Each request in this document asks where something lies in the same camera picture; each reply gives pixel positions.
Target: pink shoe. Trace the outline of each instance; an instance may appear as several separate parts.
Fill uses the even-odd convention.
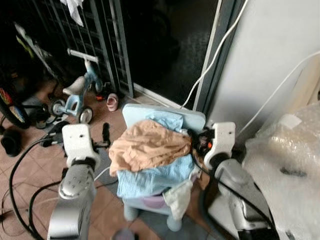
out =
[[[109,112],[114,112],[118,108],[118,96],[114,93],[110,93],[106,101],[106,106],[108,107]]]

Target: tiled floor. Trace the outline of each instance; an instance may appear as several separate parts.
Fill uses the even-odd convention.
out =
[[[37,93],[37,97],[49,103],[47,93],[52,89],[53,84],[48,83],[42,91]],[[124,118],[121,110],[116,112],[108,112],[106,102],[96,102],[94,96],[89,94],[86,97],[86,103],[92,107],[94,119],[90,125],[91,136],[95,141],[102,139],[102,125],[104,122],[110,123],[110,138],[117,139],[126,129]],[[69,117],[68,120],[72,123],[75,119]],[[8,128],[11,124],[5,120],[4,127]],[[30,127],[27,130],[19,130],[22,135],[23,148],[32,141],[41,137],[45,132],[43,130]],[[0,147],[0,196],[3,196],[8,189],[8,180],[18,157],[8,157],[5,150]],[[13,183],[15,185],[14,194],[16,196],[17,205],[20,208],[27,207],[33,193],[41,186],[58,181],[61,179],[62,169],[66,166],[64,153],[59,146],[42,148],[36,146],[25,157],[14,176]],[[206,223],[201,219],[198,211],[198,195],[199,190],[196,185],[192,192],[191,203],[187,210],[187,214],[198,224],[210,231]],[[52,187],[52,190],[43,191],[36,199],[34,212],[35,226],[44,239],[47,237],[49,220],[51,213],[56,204],[58,195],[57,187]],[[43,204],[37,205],[44,200],[52,199]],[[5,198],[4,207],[10,209],[12,207],[9,197]],[[21,210],[24,219],[27,219],[27,212]],[[89,240],[104,240],[110,239],[111,236],[121,228],[128,227],[136,234],[140,240],[156,240],[160,239],[142,220],[136,219],[134,222],[126,222],[123,217],[123,203],[115,197],[106,187],[100,187],[97,190],[97,195],[94,199],[91,208],[89,228]],[[21,227],[16,220],[14,214],[8,214],[3,221],[3,228],[0,227],[0,239],[3,240],[28,240],[32,239]]]

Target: black cable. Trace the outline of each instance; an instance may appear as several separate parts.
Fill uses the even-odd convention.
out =
[[[2,118],[1,118],[1,120],[0,120],[0,126],[2,126],[2,124],[4,123],[4,121],[5,121],[5,119],[6,119],[6,116],[5,115],[3,115],[2,116]]]
[[[101,188],[101,187],[105,187],[105,186],[109,186],[109,185],[112,185],[112,184],[115,184],[118,182],[118,179],[112,181],[112,182],[108,182],[108,183],[105,183],[105,184],[101,184],[100,186],[97,186],[96,189],[98,188]]]
[[[26,183],[26,182],[19,182],[19,183],[14,184],[13,186],[15,186],[15,188],[16,188],[16,187],[20,186],[21,184],[26,184],[26,185],[29,185],[29,186],[32,186],[32,187],[35,187],[35,188],[39,188],[39,186],[30,184],[30,183]],[[48,189],[48,190],[52,191],[54,193],[57,193],[57,191],[55,191],[55,190],[52,190],[52,189]],[[7,210],[7,211],[4,212],[5,198],[8,196],[8,192],[9,192],[9,188],[4,192],[4,194],[2,196],[2,200],[1,200],[1,214],[2,215],[8,214],[8,213],[12,213],[14,211],[13,209],[10,209],[10,210]]]
[[[230,192],[232,192],[236,197],[242,199],[246,204],[248,204],[253,210],[255,210],[258,214],[261,215],[261,217],[268,223],[268,225],[275,231],[276,230],[276,226],[275,224],[269,219],[269,217],[267,217],[257,206],[255,206],[252,202],[250,202],[248,199],[246,199],[244,196],[242,196],[241,194],[239,194],[238,192],[236,192],[235,190],[233,190],[231,187],[229,187],[228,185],[224,184],[220,179],[217,179],[214,175],[211,175],[207,170],[203,169],[198,161],[192,156],[192,160],[194,162],[194,164],[201,169],[205,174],[207,174],[209,177],[213,177],[212,179],[217,182],[218,184],[221,184],[222,186],[224,186],[226,189],[228,189]]]
[[[3,232],[4,232],[6,235],[8,235],[9,237],[15,238],[15,237],[18,237],[18,236],[22,235],[26,230],[24,229],[22,232],[20,232],[20,233],[18,233],[18,234],[14,234],[14,235],[8,233],[8,232],[5,230],[5,226],[4,226],[5,217],[6,217],[7,214],[13,212],[13,209],[12,209],[12,210],[9,210],[9,211],[6,211],[6,212],[3,211],[3,209],[4,209],[4,207],[5,207],[5,198],[6,198],[6,196],[8,195],[8,192],[9,192],[9,188],[5,191],[5,193],[3,194],[2,200],[1,200],[1,227],[2,227]]]
[[[10,174],[10,178],[9,178],[9,193],[10,193],[10,198],[11,198],[11,202],[12,202],[12,208],[13,208],[13,211],[14,211],[14,214],[16,216],[16,218],[18,219],[18,221],[22,224],[22,226],[29,232],[29,234],[31,234],[32,237],[34,237],[35,239],[41,239],[42,240],[42,237],[38,238],[39,235],[34,233],[30,228],[29,226],[25,223],[25,221],[23,220],[23,218],[21,217],[20,213],[19,213],[19,210],[18,210],[18,207],[17,207],[17,203],[16,203],[16,200],[15,200],[15,196],[14,196],[14,189],[13,189],[13,179],[14,179],[14,175],[15,175],[15,172],[19,166],[19,164],[21,163],[21,161],[24,159],[24,157],[26,156],[26,154],[37,144],[41,143],[41,142],[44,142],[44,141],[47,141],[48,139],[38,139],[36,141],[34,141],[33,143],[31,143],[29,145],[29,147],[24,150],[24,152],[21,154],[21,156],[19,157],[19,159],[16,161],[15,165],[13,166],[13,169],[11,171],[11,174]]]
[[[61,181],[56,181],[56,182],[53,182],[53,183],[50,183],[50,184],[47,184],[45,186],[42,186],[40,187],[31,197],[31,200],[30,200],[30,203],[29,203],[29,224],[30,224],[30,228],[33,230],[33,232],[35,233],[35,235],[37,235],[37,239],[42,239],[41,235],[39,234],[39,232],[37,231],[36,227],[35,227],[35,224],[34,224],[34,219],[33,219],[33,205],[34,205],[34,202],[36,200],[36,197],[39,193],[41,193],[43,190],[47,189],[47,188],[50,188],[50,187],[53,187],[55,185],[58,185],[60,184]]]

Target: power cord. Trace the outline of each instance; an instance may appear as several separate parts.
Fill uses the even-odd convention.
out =
[[[98,178],[100,178],[101,175],[104,174],[109,168],[110,168],[110,166],[108,166],[108,167],[106,167],[105,169],[103,169],[103,170],[98,174],[98,176],[96,176],[96,177],[94,178],[94,182],[95,182],[96,180],[98,180]]]
[[[29,226],[25,223],[25,221],[23,220],[23,218],[21,217],[18,207],[17,207],[17,203],[15,200],[15,196],[14,196],[14,189],[13,189],[13,180],[14,180],[14,175],[15,172],[17,171],[17,168],[19,166],[19,164],[21,163],[21,161],[24,159],[24,157],[26,156],[26,154],[37,144],[42,143],[47,141],[48,139],[38,139],[36,141],[34,141],[33,143],[31,143],[29,145],[29,147],[23,151],[23,153],[21,154],[21,156],[19,157],[19,159],[16,161],[15,165],[13,166],[13,169],[11,171],[10,174],[10,178],[9,178],[9,194],[10,194],[10,198],[11,198],[11,202],[12,202],[12,208],[13,208],[13,212],[16,216],[16,218],[18,219],[18,221],[22,224],[22,226],[27,230],[27,232],[34,237],[35,239],[41,239],[42,237],[39,237],[40,235],[37,234],[36,232],[34,232],[32,229],[29,228]]]
[[[252,122],[257,118],[257,116],[261,113],[261,111],[264,109],[264,107],[268,104],[268,102],[274,97],[274,95],[278,92],[278,90],[282,87],[282,85],[289,79],[289,77],[297,70],[297,68],[304,63],[306,60],[309,60],[310,58],[319,55],[320,51],[316,51],[315,53],[312,53],[302,59],[293,69],[292,71],[285,77],[285,79],[280,83],[280,85],[274,90],[274,92],[270,95],[270,97],[265,101],[265,103],[260,107],[260,109],[256,112],[256,114],[248,121],[248,123],[240,130],[240,132],[237,134],[236,137],[239,137]]]
[[[29,185],[29,186],[32,186],[32,187],[35,187],[35,188],[39,188],[39,186],[36,186],[36,185],[33,185],[33,184],[29,184],[29,183],[26,183],[26,182],[16,183],[13,186],[16,189],[21,184],[26,184],[26,185]],[[3,197],[2,197],[2,200],[1,200],[1,215],[6,215],[6,214],[12,213],[14,211],[13,208],[4,208],[5,198],[8,196],[8,192],[9,192],[9,188],[5,191],[5,193],[4,193]],[[41,202],[37,202],[35,206],[44,204],[44,203],[49,202],[49,201],[57,200],[57,199],[58,199],[57,197],[49,198],[49,199],[43,200]],[[28,210],[28,207],[18,207],[18,210]]]
[[[36,227],[35,227],[35,224],[34,224],[34,219],[33,219],[33,205],[34,205],[34,202],[36,200],[36,197],[38,196],[39,193],[41,193],[43,190],[47,189],[47,188],[50,188],[50,187],[53,187],[53,186],[56,186],[58,184],[60,184],[61,181],[56,181],[56,182],[53,182],[53,183],[50,183],[50,184],[47,184],[45,186],[42,186],[40,187],[31,197],[31,200],[30,200],[30,203],[29,203],[29,224],[30,224],[30,228],[33,230],[33,233],[34,235],[37,236],[36,239],[43,239],[41,237],[41,235],[39,234],[39,232],[37,231]]]
[[[189,102],[190,98],[191,98],[191,95],[192,93],[194,92],[196,86],[203,80],[203,78],[205,77],[205,75],[209,72],[209,70],[212,68],[212,66],[214,65],[214,62],[218,56],[218,53],[220,52],[225,40],[227,39],[227,37],[232,33],[232,31],[236,28],[242,14],[244,13],[244,10],[247,6],[247,3],[248,3],[249,0],[245,0],[245,2],[243,3],[243,6],[238,14],[238,16],[236,17],[234,23],[232,24],[232,26],[229,28],[229,30],[225,33],[225,35],[223,36],[223,38],[221,39],[218,47],[216,48],[216,51],[213,55],[213,59],[210,63],[210,65],[206,68],[206,70],[201,74],[201,76],[198,78],[198,80],[193,84],[190,92],[189,92],[189,95],[187,97],[187,99],[185,100],[185,102],[180,106],[180,109],[182,109],[184,106],[187,105],[187,103]]]
[[[277,232],[276,226],[275,224],[269,219],[269,217],[267,217],[257,206],[255,206],[252,202],[250,202],[248,199],[246,199],[244,196],[242,196],[241,194],[239,194],[238,192],[236,192],[235,190],[233,190],[231,187],[229,187],[228,185],[226,185],[225,183],[223,183],[220,179],[216,178],[213,174],[210,174],[207,170],[205,170],[203,167],[201,167],[198,163],[198,161],[192,156],[192,160],[194,162],[194,164],[201,169],[202,172],[204,172],[205,174],[207,174],[210,178],[212,177],[212,179],[217,183],[222,185],[223,187],[225,187],[226,189],[228,189],[232,194],[234,194],[236,197],[238,197],[239,199],[243,200],[246,204],[248,204],[253,210],[255,210],[258,214],[261,215],[261,217],[268,223],[268,225],[270,226],[270,228],[272,228],[272,230],[274,230],[275,232]]]
[[[49,199],[43,200],[41,202],[37,202],[36,204],[33,205],[33,207],[40,206],[40,205],[43,205],[43,204],[51,202],[51,201],[56,201],[58,199],[59,199],[58,197],[49,198]],[[4,198],[2,198],[1,206],[3,206],[3,205],[4,205]],[[18,209],[19,209],[19,211],[26,211],[27,212],[29,207],[20,207]],[[13,209],[6,209],[6,211],[4,212],[4,210],[5,210],[4,208],[1,209],[1,215],[0,215],[0,222],[1,222],[1,227],[2,227],[3,232],[6,235],[8,235],[9,237],[18,237],[18,236],[22,235],[26,231],[25,229],[19,233],[16,233],[16,234],[11,234],[6,231],[5,226],[4,226],[4,220],[7,218],[7,215],[13,213],[14,211],[13,211]]]

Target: white cable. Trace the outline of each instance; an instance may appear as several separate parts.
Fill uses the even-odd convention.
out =
[[[100,172],[100,173],[98,174],[98,176],[96,176],[96,177],[94,178],[94,182],[95,182],[98,178],[100,178],[101,175],[104,174],[105,171],[107,171],[109,168],[110,168],[110,167],[108,166],[107,168],[103,169],[102,172]]]
[[[288,80],[288,78],[291,76],[291,74],[294,73],[294,71],[302,64],[304,63],[306,60],[316,56],[320,54],[320,51],[316,51],[313,54],[310,54],[309,56],[305,57],[303,60],[301,60],[295,67],[294,69],[285,77],[285,79],[280,83],[280,85],[274,90],[274,92],[271,94],[271,96],[265,101],[265,103],[262,105],[262,107],[260,107],[260,109],[256,112],[256,114],[251,118],[250,121],[248,121],[248,123],[241,129],[241,131],[238,133],[237,137],[239,137],[239,135],[241,133],[243,133],[244,130],[247,129],[247,127],[256,119],[256,117],[259,115],[259,113],[261,113],[261,111],[264,109],[264,107],[268,104],[268,102],[274,97],[274,95],[277,93],[277,91],[281,88],[281,86]]]
[[[231,34],[231,32],[235,29],[235,27],[237,26],[246,6],[247,6],[247,3],[248,3],[249,0],[245,0],[240,12],[239,12],[239,15],[236,17],[236,20],[234,21],[234,23],[232,24],[232,26],[229,28],[229,30],[225,33],[225,35],[223,36],[223,38],[221,39],[215,53],[214,53],[214,56],[213,56],[213,59],[212,59],[212,62],[210,63],[210,65],[207,67],[207,69],[201,74],[201,76],[198,78],[198,80],[193,84],[192,88],[191,88],[191,91],[189,92],[189,95],[187,97],[187,99],[185,100],[184,104],[182,104],[180,106],[180,109],[182,109],[185,105],[187,105],[187,103],[189,102],[190,98],[191,98],[191,95],[192,93],[194,92],[196,86],[200,83],[200,81],[203,80],[204,76],[207,74],[207,72],[211,69],[211,67],[214,65],[214,62],[218,56],[218,53],[222,47],[222,45],[224,44],[226,38]]]

